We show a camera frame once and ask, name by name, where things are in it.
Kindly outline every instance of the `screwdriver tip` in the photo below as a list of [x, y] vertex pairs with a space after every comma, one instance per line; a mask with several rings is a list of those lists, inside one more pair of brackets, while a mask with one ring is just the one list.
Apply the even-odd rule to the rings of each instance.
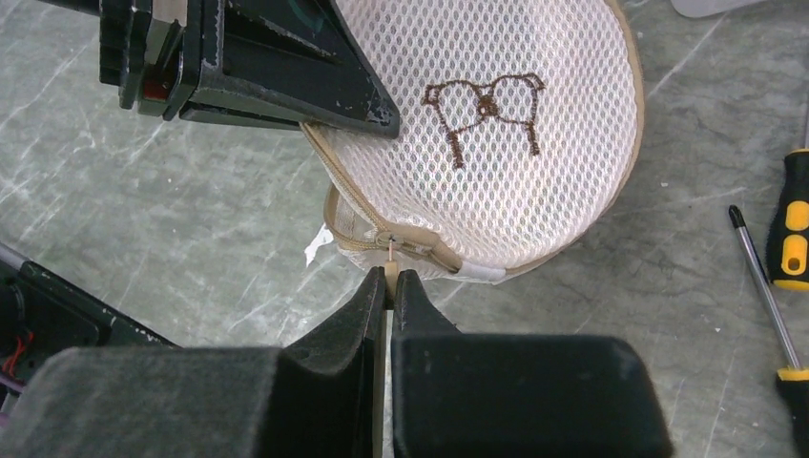
[[735, 205], [728, 207], [728, 215], [731, 217], [731, 223], [734, 225], [734, 229], [746, 226], [744, 223], [744, 218], [741, 215], [741, 210], [739, 210]]

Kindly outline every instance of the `round mesh pouch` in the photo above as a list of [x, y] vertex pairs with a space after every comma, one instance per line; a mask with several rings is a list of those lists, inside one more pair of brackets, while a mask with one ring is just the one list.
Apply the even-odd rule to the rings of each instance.
[[402, 117], [394, 140], [302, 126], [334, 183], [326, 223], [360, 267], [393, 239], [424, 279], [503, 281], [612, 205], [643, 125], [615, 0], [336, 3]]

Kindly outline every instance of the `gray marble surface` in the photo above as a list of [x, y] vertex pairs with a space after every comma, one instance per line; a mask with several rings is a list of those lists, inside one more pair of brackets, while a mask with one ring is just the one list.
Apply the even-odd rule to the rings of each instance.
[[[792, 456], [782, 363], [727, 220], [763, 247], [809, 94], [809, 4], [691, 20], [625, 0], [647, 91], [610, 212], [498, 286], [433, 281], [470, 332], [595, 333], [643, 356], [679, 457]], [[160, 123], [97, 83], [97, 19], [0, 0], [0, 240], [182, 345], [289, 344], [363, 276], [321, 248], [328, 177], [298, 133]], [[809, 296], [776, 291], [809, 358]]]

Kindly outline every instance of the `screwdriver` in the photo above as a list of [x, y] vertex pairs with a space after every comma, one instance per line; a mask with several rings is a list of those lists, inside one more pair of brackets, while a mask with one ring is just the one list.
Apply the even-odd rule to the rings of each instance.
[[764, 268], [756, 253], [756, 247], [750, 239], [750, 233], [747, 232], [747, 225], [744, 223], [741, 211], [735, 205], [731, 205], [728, 208], [728, 214], [736, 229], [738, 242], [744, 251], [750, 274], [756, 283], [758, 293], [764, 299], [765, 308], [773, 321], [778, 341], [786, 355], [788, 365], [778, 370], [776, 390], [792, 414], [792, 435], [798, 454], [800, 458], [809, 458], [809, 369], [800, 364], [798, 353], [792, 345], [789, 331], [778, 310], [776, 298], [770, 291]]
[[803, 148], [784, 158], [784, 186], [767, 238], [767, 270], [775, 286], [809, 291], [809, 111]]

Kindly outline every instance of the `beige trim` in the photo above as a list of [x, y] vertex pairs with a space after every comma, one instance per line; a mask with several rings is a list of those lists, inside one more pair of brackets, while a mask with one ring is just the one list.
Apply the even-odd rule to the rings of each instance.
[[[618, 194], [620, 194], [620, 191], [624, 188], [624, 185], [626, 184], [627, 179], [629, 179], [629, 176], [632, 172], [634, 164], [637, 161], [638, 152], [640, 151], [641, 139], [643, 138], [643, 128], [646, 110], [646, 97], [643, 91], [643, 70], [640, 66], [640, 58], [638, 56], [637, 46], [634, 40], [634, 34], [630, 29], [629, 22], [627, 21], [624, 12], [621, 10], [621, 7], [618, 5], [617, 0], [604, 0], [604, 2], [605, 4], [607, 4], [607, 6], [609, 6], [612, 9], [612, 12], [614, 13], [616, 19], [618, 19], [618, 22], [621, 26], [621, 29], [624, 32], [624, 37], [626, 39], [630, 65], [633, 69], [633, 76], [634, 76], [635, 103], [637, 104], [637, 134], [635, 135], [633, 156], [630, 159], [630, 162], [627, 166], [627, 170], [624, 172], [624, 176], [622, 177], [618, 187], [615, 189], [615, 192], [612, 195], [612, 199], [604, 208], [604, 211], [601, 213], [601, 215], [606, 213], [615, 204], [615, 200], [617, 199]], [[445, 243], [441, 241], [441, 238], [438, 234], [419, 227], [394, 224], [386, 219], [383, 219], [379, 215], [379, 213], [373, 208], [370, 202], [368, 202], [365, 196], [359, 191], [359, 187], [351, 178], [351, 176], [346, 172], [345, 168], [342, 166], [340, 159], [337, 157], [337, 154], [335, 153], [334, 149], [331, 147], [331, 145], [328, 144], [328, 141], [320, 132], [318, 125], [310, 123], [302, 123], [301, 129], [303, 130], [303, 134], [306, 136], [306, 138], [314, 147], [315, 151], [321, 157], [323, 164], [331, 171], [335, 179], [341, 181], [340, 187], [344, 188], [344, 191], [348, 193], [348, 196], [343, 196], [343, 198], [350, 198], [354, 200], [354, 202], [368, 215], [368, 217], [372, 220], [371, 222], [379, 229], [380, 232], [389, 232], [392, 234], [396, 234], [397, 236], [404, 237], [404, 239], [409, 243], [429, 247], [430, 251], [428, 256], [418, 256], [416, 253], [412, 252], [408, 253], [408, 255], [412, 256], [413, 258], [430, 260], [436, 265], [446, 269], [449, 273], [458, 272], [458, 270], [461, 268], [461, 265], [463, 264], [463, 261], [457, 254], [455, 254], [452, 250], [450, 250]], [[334, 233], [335, 236], [339, 238], [341, 248], [353, 249], [355, 251], [363, 251], [366, 249], [371, 249], [370, 243], [349, 239], [346, 235], [339, 234], [336, 231], [335, 218], [337, 213], [337, 202], [339, 195], [340, 191], [338, 191], [338, 188], [333, 185], [331, 189], [329, 189], [329, 193], [326, 197], [325, 205], [323, 208], [323, 219], [325, 220], [326, 225], [332, 231], [332, 233]], [[579, 237], [577, 237], [567, 245], [562, 246], [553, 253], [545, 255], [539, 260], [534, 260], [527, 264], [523, 264], [519, 267], [506, 269], [507, 276], [518, 275], [524, 272], [528, 272], [529, 270], [535, 267], [538, 267], [540, 264], [556, 256], [560, 251], [571, 246], [586, 232], [587, 231], [579, 235]], [[376, 249], [380, 250], [386, 249], [378, 245], [374, 246]]]

